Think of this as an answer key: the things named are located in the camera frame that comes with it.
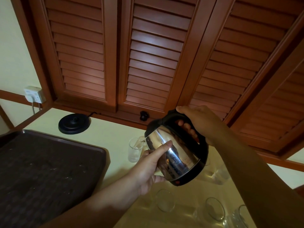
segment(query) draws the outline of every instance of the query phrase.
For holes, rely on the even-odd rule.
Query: black kettle handle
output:
[[[177,120],[183,120],[195,130],[200,144],[198,144],[190,134],[175,123]],[[183,138],[189,146],[188,149],[193,151],[195,156],[200,158],[203,163],[206,163],[208,156],[208,144],[206,143],[206,138],[197,132],[191,120],[186,115],[177,112],[176,109],[170,110],[168,111],[168,114],[163,117],[162,124],[168,127],[179,138]]]

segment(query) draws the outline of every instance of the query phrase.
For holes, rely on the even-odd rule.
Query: tray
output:
[[[1,227],[37,227],[88,198],[102,148],[30,130],[0,137]]]

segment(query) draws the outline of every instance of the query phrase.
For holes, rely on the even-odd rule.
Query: electrical outlet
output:
[[[41,88],[28,86],[28,87],[24,88],[24,91],[25,91],[25,95],[33,97],[35,102],[37,102],[37,103],[45,102],[45,97],[43,95]]]

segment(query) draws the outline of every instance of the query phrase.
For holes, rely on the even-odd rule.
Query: wooden louvered door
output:
[[[116,110],[117,0],[29,0],[59,100]]]
[[[304,0],[217,0],[178,105],[229,123],[304,25]]]
[[[216,0],[122,0],[118,109],[176,107]]]
[[[279,152],[303,140],[303,61],[304,39],[233,123],[231,128],[247,144]]]

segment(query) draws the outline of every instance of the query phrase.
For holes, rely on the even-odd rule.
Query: stainless steel kettle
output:
[[[208,145],[205,137],[199,134],[197,143],[191,135],[176,124],[183,120],[192,125],[190,119],[175,109],[162,119],[150,122],[145,132],[146,143],[150,150],[155,150],[172,140],[172,147],[158,161],[158,168],[164,177],[175,186],[184,185],[194,179],[204,168],[208,157]]]

